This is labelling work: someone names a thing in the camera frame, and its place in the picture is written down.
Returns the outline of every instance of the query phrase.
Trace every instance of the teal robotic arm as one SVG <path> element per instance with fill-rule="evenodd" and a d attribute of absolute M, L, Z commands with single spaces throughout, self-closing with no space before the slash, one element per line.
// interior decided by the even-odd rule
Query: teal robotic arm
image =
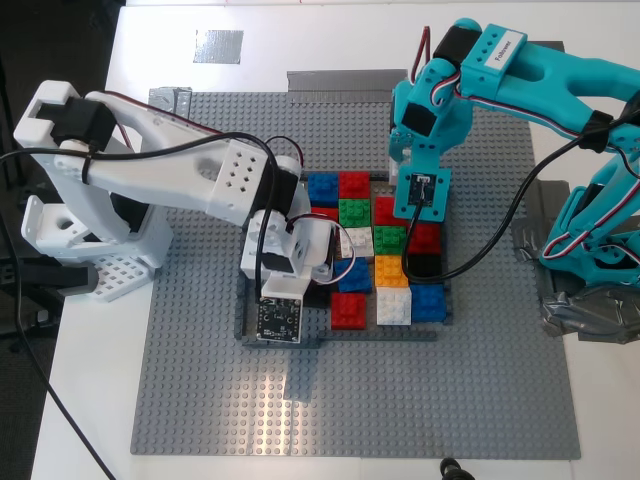
<path fill-rule="evenodd" d="M 593 110 L 578 97 L 622 100 L 622 116 Z M 640 71 L 535 45 L 527 35 L 470 19 L 451 27 L 415 81 L 394 90 L 391 157 L 400 164 L 394 214 L 442 222 L 451 171 L 440 156 L 462 143 L 473 106 L 512 114 L 615 156 L 576 188 L 540 261 L 587 284 L 640 286 L 640 232 L 611 231 L 640 210 Z"/>

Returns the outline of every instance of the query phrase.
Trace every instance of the robotic arm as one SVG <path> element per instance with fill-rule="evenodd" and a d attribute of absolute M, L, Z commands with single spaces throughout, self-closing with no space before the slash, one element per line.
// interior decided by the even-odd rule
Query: robotic arm
<path fill-rule="evenodd" d="M 147 159 L 91 162 L 94 151 L 133 153 L 112 136 L 116 125 L 138 132 L 155 151 L 210 135 L 104 93 L 79 98 L 65 82 L 44 82 L 18 124 L 25 147 L 86 152 L 88 158 L 34 155 L 64 204 L 29 199 L 23 236 L 62 263 L 91 261 L 100 273 L 93 293 L 109 301 L 150 281 L 162 265 L 172 232 L 163 207 L 197 210 L 247 226 L 241 268 L 255 277 L 257 242 L 273 185 L 267 154 L 237 140 L 207 143 Z M 280 187 L 266 229 L 261 276 L 266 297 L 302 301 L 309 282 L 331 280 L 328 222 L 294 223 L 310 211 L 301 166 L 276 157 Z"/>
<path fill-rule="evenodd" d="M 579 96 L 626 102 L 623 121 Z M 640 285 L 638 232 L 611 231 L 640 209 L 640 72 L 538 46 L 523 33 L 461 19 L 416 78 L 394 90 L 390 155 L 399 163 L 394 214 L 444 220 L 451 171 L 440 156 L 464 141 L 474 105 L 548 126 L 578 146 L 617 155 L 570 195 L 540 261 L 588 284 Z"/>

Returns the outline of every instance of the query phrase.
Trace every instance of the gray lego baseplate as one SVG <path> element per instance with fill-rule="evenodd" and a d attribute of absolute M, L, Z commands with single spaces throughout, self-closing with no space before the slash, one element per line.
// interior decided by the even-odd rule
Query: gray lego baseplate
<path fill-rule="evenodd" d="M 384 171 L 389 104 L 305 104 L 286 93 L 194 93 L 190 118 L 284 134 L 315 171 Z M 456 266 L 499 224 L 533 166 L 528 125 L 476 111 L 453 169 L 447 255 Z M 140 376 L 134 454 L 575 459 L 580 447 L 562 340 L 541 328 L 535 274 L 510 235 L 452 281 L 437 342 L 245 348 L 240 229 L 170 210 Z"/>

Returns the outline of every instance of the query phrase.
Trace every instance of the white lego brick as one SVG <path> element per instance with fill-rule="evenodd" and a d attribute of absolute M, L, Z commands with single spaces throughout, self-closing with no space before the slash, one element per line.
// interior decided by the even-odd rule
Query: white lego brick
<path fill-rule="evenodd" d="M 376 288 L 378 325 L 411 325 L 411 290 Z"/>
<path fill-rule="evenodd" d="M 367 260 L 373 260 L 373 234 L 371 227 L 345 228 L 353 246 L 356 249 L 356 257 L 365 257 Z M 351 258 L 351 248 L 349 242 L 344 235 L 340 235 L 340 253 L 342 258 Z"/>

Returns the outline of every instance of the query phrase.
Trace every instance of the wire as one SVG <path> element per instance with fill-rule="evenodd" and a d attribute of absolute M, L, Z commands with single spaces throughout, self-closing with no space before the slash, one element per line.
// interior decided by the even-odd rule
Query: wire
<path fill-rule="evenodd" d="M 513 217 L 514 217 L 514 215 L 516 213 L 516 210 L 518 209 L 518 205 L 520 204 L 520 202 L 524 198 L 524 194 L 526 193 L 527 189 L 531 186 L 531 184 L 533 183 L 533 180 L 538 176 L 538 174 L 547 165 L 549 165 L 551 162 L 553 162 L 554 160 L 558 159 L 559 157 L 561 157 L 562 155 L 564 155 L 565 153 L 567 153 L 571 149 L 573 149 L 576 146 L 578 146 L 580 144 L 580 142 L 587 135 L 595 135 L 595 134 L 598 134 L 598 133 L 610 132 L 614 128 L 617 128 L 618 126 L 620 126 L 620 125 L 622 125 L 624 123 L 627 123 L 630 119 L 634 118 L 636 115 L 639 115 L 639 114 L 640 114 L 640 109 L 635 110 L 635 111 L 633 111 L 633 112 L 631 112 L 631 113 L 629 113 L 627 115 L 621 116 L 617 120 L 614 120 L 613 122 L 609 123 L 608 125 L 601 126 L 601 127 L 595 127 L 595 128 L 590 129 L 590 130 L 588 130 L 588 131 L 586 131 L 584 133 L 577 134 L 577 136 L 573 140 L 571 140 L 569 143 L 563 145 L 562 147 L 557 149 L 555 152 L 553 152 L 549 156 L 547 156 L 544 160 L 542 160 L 542 162 L 540 162 L 538 165 L 536 165 L 529 172 L 527 177 L 520 184 L 520 188 L 518 189 L 516 195 L 514 196 L 513 201 L 511 202 L 511 205 L 509 206 L 509 209 L 507 210 L 507 213 L 505 214 L 504 218 L 502 219 L 502 222 L 500 223 L 500 226 L 498 227 L 496 232 L 493 234 L 493 236 L 489 239 L 489 241 L 485 244 L 485 246 L 482 247 L 482 249 L 480 249 L 480 251 L 478 253 L 476 253 L 473 257 L 471 257 L 471 259 L 469 259 L 466 263 L 464 263 L 460 267 L 457 267 L 457 268 L 451 270 L 450 272 L 444 273 L 442 275 L 436 275 L 436 276 L 432 276 L 432 277 L 418 277 L 418 276 L 415 276 L 415 275 L 411 274 L 411 272 L 409 271 L 409 243 L 411 242 L 411 238 L 413 236 L 413 232 L 415 231 L 415 227 L 416 227 L 416 225 L 417 225 L 417 223 L 419 221 L 420 213 L 422 212 L 422 208 L 423 208 L 424 202 L 425 202 L 424 189 L 425 189 L 425 185 L 426 184 L 423 185 L 421 196 L 420 196 L 420 200 L 418 202 L 418 205 L 416 206 L 416 209 L 414 211 L 413 217 L 411 219 L 411 224 L 409 226 L 409 232 L 407 233 L 407 238 L 406 238 L 404 247 L 402 249 L 402 271 L 404 272 L 404 274 L 407 276 L 407 278 L 409 280 L 411 280 L 414 283 L 423 283 L 423 284 L 425 284 L 425 283 L 426 284 L 429 284 L 429 283 L 441 283 L 441 282 L 443 282 L 445 280 L 449 280 L 449 279 L 455 278 L 458 275 L 461 275 L 461 274 L 465 273 L 466 271 L 470 270 L 471 268 L 473 268 L 478 262 L 480 262 L 493 249 L 493 247 L 495 247 L 495 245 L 498 243 L 500 238 L 504 235 L 504 232 L 507 230 L 509 224 L 511 223 L 511 220 L 513 219 Z M 616 151 L 621 151 L 621 149 L 619 147 L 617 147 L 617 146 L 609 145 L 609 147 L 611 147 L 612 149 L 614 149 Z M 626 155 L 623 155 L 623 160 L 625 162 L 628 162 L 628 158 L 626 157 Z M 635 193 L 638 191 L 638 189 L 640 189 L 640 182 L 636 182 L 636 185 L 634 186 L 634 188 L 629 193 L 627 193 L 627 195 L 625 195 L 625 197 L 620 202 L 618 202 L 618 204 L 616 206 L 614 206 L 607 214 L 605 214 L 600 220 L 598 220 L 598 222 L 596 222 L 596 227 L 601 226 L 607 220 L 609 220 L 615 213 L 617 213 L 624 206 L 624 204 L 630 198 L 632 198 L 633 195 L 635 195 Z M 584 240 L 585 238 L 587 238 L 589 233 L 590 232 L 583 232 L 581 235 L 579 235 L 578 238 L 576 240 L 574 240 L 573 242 L 571 242 L 571 244 L 567 247 L 567 248 L 569 248 L 569 247 L 571 247 L 571 248 L 566 253 L 569 253 L 576 246 L 580 245 L 581 241 Z M 562 240 L 566 240 L 567 238 L 569 238 L 569 233 L 568 232 L 563 234 L 563 235 L 561 235 L 560 237 L 552 240 L 547 245 L 547 247 L 549 245 L 551 245 L 552 243 L 553 243 L 553 246 L 555 246 L 558 243 L 560 243 Z"/>
<path fill-rule="evenodd" d="M 6 158 L 10 158 L 10 157 L 7 157 L 6 155 L 3 155 L 3 157 L 5 159 L 2 160 L 2 162 L 6 161 Z M 91 445 L 91 442 L 89 442 L 85 434 L 82 432 L 82 430 L 80 429 L 78 424 L 75 422 L 75 420 L 73 419 L 73 417 L 71 416 L 67 408 L 62 403 L 62 400 L 60 400 L 60 397 L 58 397 L 58 394 L 51 386 L 51 383 L 49 383 L 49 379 L 47 378 L 46 373 L 44 373 L 44 370 L 40 366 L 40 363 L 38 363 L 38 359 L 33 353 L 33 350 L 31 349 L 31 345 L 29 344 L 29 340 L 27 339 L 27 336 L 24 333 L 24 329 L 22 327 L 22 313 L 21 313 L 22 312 L 22 272 L 20 268 L 20 260 L 18 259 L 18 254 L 16 253 L 15 247 L 13 245 L 13 241 L 11 240 L 11 235 L 9 234 L 9 229 L 7 228 L 7 224 L 4 221 L 2 212 L 0 212 L 0 233 L 2 234 L 4 244 L 7 247 L 9 256 L 11 257 L 11 264 L 13 266 L 14 285 L 15 285 L 13 315 L 14 315 L 14 323 L 15 323 L 16 331 L 18 332 L 18 337 L 20 338 L 20 341 L 22 342 L 27 352 L 27 356 L 29 357 L 31 364 L 34 370 L 36 371 L 38 378 L 47 389 L 47 392 L 49 393 L 54 403 L 60 410 L 60 413 L 62 413 L 64 418 L 67 420 L 67 422 L 69 422 L 69 425 L 71 425 L 71 428 L 73 428 L 73 430 L 76 432 L 76 435 L 78 435 L 78 438 L 80 438 L 80 441 L 82 441 L 85 448 L 89 451 L 89 453 L 91 454 L 93 459 L 96 461 L 96 463 L 100 466 L 100 468 L 102 469 L 104 474 L 107 476 L 107 478 L 109 478 L 110 480 L 115 480 L 116 478 L 115 475 L 111 473 L 111 470 L 109 470 L 109 467 L 107 467 L 107 465 L 104 463 L 102 458 L 100 458 L 100 455 L 98 455 L 98 452 L 96 452 L 96 450 L 93 448 L 93 446 Z"/>
<path fill-rule="evenodd" d="M 321 282 L 314 279 L 314 282 L 316 282 L 319 285 L 332 285 L 334 283 L 338 283 L 340 280 L 345 278 L 349 274 L 351 269 L 354 267 L 354 265 L 356 264 L 356 247 L 353 245 L 353 240 L 351 240 L 351 236 L 347 232 L 347 229 L 344 228 L 342 224 L 336 222 L 331 217 L 323 213 L 303 213 L 301 215 L 291 218 L 287 222 L 287 227 L 291 227 L 298 220 L 320 220 L 324 222 L 329 222 L 335 225 L 336 227 L 338 227 L 338 229 L 340 230 L 340 235 L 344 234 L 347 242 L 349 243 L 349 247 L 351 247 L 351 262 L 349 262 L 349 265 L 347 266 L 346 270 L 342 272 L 340 275 L 338 275 L 336 278 L 329 280 L 328 282 Z"/>
<path fill-rule="evenodd" d="M 584 243 L 582 244 L 582 248 L 587 252 L 590 251 L 590 249 L 587 248 Z M 625 255 L 627 255 L 629 258 L 631 258 L 631 260 L 633 260 L 640 266 L 640 257 L 638 257 L 633 251 L 629 250 L 628 248 L 622 245 L 618 245 L 617 243 L 605 243 L 604 245 L 597 245 L 595 248 L 597 250 L 605 249 L 605 248 L 616 248 L 622 251 Z"/>
<path fill-rule="evenodd" d="M 440 92 L 440 90 L 442 90 L 445 87 L 448 87 L 452 83 L 458 82 L 458 80 L 460 80 L 460 71 L 459 70 L 456 73 L 454 73 L 453 75 L 451 75 L 450 77 L 445 78 L 444 80 L 436 83 L 433 86 L 433 89 L 431 90 L 431 96 L 430 96 L 431 105 L 433 105 L 434 107 L 438 107 L 438 106 L 442 105 L 442 102 L 444 101 L 444 98 L 441 98 L 441 99 L 436 101 L 436 97 L 437 97 L 438 93 Z"/>
<path fill-rule="evenodd" d="M 126 160 L 146 160 L 149 158 L 158 158 L 166 155 L 173 155 L 174 153 L 183 152 L 195 147 L 200 147 L 208 143 L 217 142 L 226 139 L 240 139 L 248 140 L 255 143 L 267 154 L 267 162 L 271 166 L 271 172 L 273 175 L 271 182 L 271 189 L 269 191 L 269 197 L 264 208 L 264 216 L 262 224 L 260 225 L 260 232 L 258 233 L 258 245 L 256 251 L 256 302 L 260 300 L 262 296 L 262 250 L 264 249 L 264 240 L 267 233 L 267 224 L 269 223 L 269 217 L 273 211 L 273 206 L 276 200 L 276 192 L 279 192 L 280 188 L 280 169 L 278 168 L 278 162 L 269 146 L 260 140 L 258 137 L 250 135 L 244 132 L 226 132 L 217 135 L 210 135 L 208 137 L 199 138 L 191 142 L 183 143 L 181 145 L 175 145 L 173 147 L 163 148 L 160 150 L 153 150 L 150 152 L 132 152 L 132 153 L 95 153 L 92 155 L 92 160 L 109 160 L 109 161 L 126 161 Z M 56 149 L 56 148 L 41 148 L 30 147 L 20 150 L 14 150 L 13 152 L 5 153 L 0 156 L 0 162 L 5 161 L 8 158 L 14 157 L 20 154 L 28 155 L 66 155 L 69 157 L 87 158 L 87 152 L 81 152 L 77 150 L 68 149 Z"/>
<path fill-rule="evenodd" d="M 558 150 L 551 153 L 547 158 L 542 160 L 542 162 L 536 165 L 529 172 L 527 177 L 521 183 L 520 188 L 518 189 L 518 192 L 514 196 L 511 202 L 511 205 L 507 210 L 507 213 L 505 214 L 504 218 L 502 219 L 502 222 L 500 223 L 500 226 L 498 227 L 496 232 L 493 234 L 493 236 L 489 239 L 489 241 L 486 243 L 486 245 L 482 247 L 482 249 L 480 249 L 478 253 L 476 253 L 473 257 L 471 257 L 471 259 L 469 259 L 463 265 L 457 268 L 454 268 L 450 272 L 443 273 L 442 275 L 436 275 L 433 277 L 418 277 L 416 275 L 413 275 L 409 271 L 409 243 L 411 242 L 411 238 L 413 237 L 413 232 L 415 231 L 416 225 L 418 224 L 418 220 L 420 218 L 420 213 L 422 212 L 422 207 L 424 206 L 424 202 L 425 202 L 424 188 L 426 185 L 424 184 L 421 195 L 420 195 L 420 200 L 418 202 L 418 205 L 416 206 L 415 212 L 411 219 L 409 232 L 407 233 L 407 239 L 405 241 L 404 247 L 402 248 L 402 271 L 407 276 L 407 278 L 411 282 L 418 283 L 418 284 L 442 283 L 445 280 L 450 280 L 459 275 L 462 275 L 466 271 L 473 268 L 476 264 L 478 264 L 478 262 L 480 262 L 480 260 L 482 260 L 493 249 L 493 247 L 496 246 L 500 238 L 502 238 L 502 235 L 504 235 L 504 232 L 509 227 L 511 220 L 513 219 L 518 209 L 518 205 L 520 204 L 520 201 L 524 198 L 524 194 L 526 193 L 527 189 L 531 186 L 535 178 L 538 176 L 538 174 L 551 162 L 561 157 L 562 155 L 567 153 L 569 150 L 575 148 L 578 145 L 579 141 L 580 141 L 579 139 L 571 140 L 566 145 L 560 147 Z"/>
<path fill-rule="evenodd" d="M 423 51 L 426 65 L 431 59 L 431 28 L 429 27 L 424 27 L 422 29 L 422 38 L 420 38 L 418 53 L 416 53 L 416 58 L 413 61 L 413 67 L 411 67 L 411 76 L 409 78 L 411 85 L 414 85 L 416 83 L 416 74 L 418 73 L 418 66 L 420 65 Z"/>
<path fill-rule="evenodd" d="M 177 115 L 175 113 L 167 112 L 166 110 L 163 110 L 161 108 L 154 107 L 154 106 L 149 105 L 147 103 L 144 103 L 144 102 L 141 102 L 139 100 L 136 100 L 135 98 L 131 98 L 131 97 L 129 97 L 129 96 L 123 94 L 123 93 L 114 92 L 114 91 L 111 91 L 111 90 L 105 90 L 102 93 L 104 93 L 105 95 L 110 95 L 112 97 L 117 97 L 117 98 L 119 98 L 121 100 L 124 100 L 126 102 L 132 103 L 133 105 L 136 105 L 138 107 L 146 108 L 148 110 L 151 110 L 152 112 L 156 112 L 156 113 L 159 113 L 161 115 L 166 115 L 167 117 L 171 117 L 174 120 L 178 120 L 180 122 L 186 123 L 190 127 L 196 128 L 198 130 L 203 130 L 203 131 L 205 131 L 207 133 L 213 133 L 213 134 L 222 133 L 221 131 L 216 130 L 215 128 L 205 127 L 204 125 L 201 125 L 199 123 L 193 122 L 193 121 L 191 121 L 191 120 L 189 120 L 187 118 L 181 117 L 180 115 Z"/>
<path fill-rule="evenodd" d="M 129 140 L 129 135 L 127 131 L 122 126 L 122 124 L 118 123 L 118 130 L 120 130 L 120 135 L 122 135 L 122 139 L 124 140 L 124 144 L 127 146 L 129 150 L 133 150 L 133 146 L 131 145 L 131 140 Z"/>
<path fill-rule="evenodd" d="M 291 145 L 294 146 L 294 148 L 298 152 L 298 161 L 300 162 L 300 166 L 304 168 L 304 155 L 302 154 L 302 149 L 300 148 L 300 145 L 298 145 L 297 142 L 295 142 L 293 139 L 289 137 L 285 137 L 284 135 L 276 135 L 274 137 L 267 139 L 264 143 L 269 145 L 269 142 L 273 140 L 277 140 L 279 138 L 282 140 L 286 140 L 287 142 L 289 142 Z"/>
<path fill-rule="evenodd" d="M 622 150 L 618 146 L 613 146 L 613 145 L 611 145 L 611 148 L 616 152 L 618 152 L 618 154 L 622 157 L 622 162 L 624 163 L 624 168 L 627 169 L 627 172 L 629 172 L 635 178 L 640 180 L 640 175 L 633 171 L 633 168 L 631 167 L 631 163 L 629 162 L 629 158 L 627 157 L 627 154 L 624 152 L 624 150 Z"/>

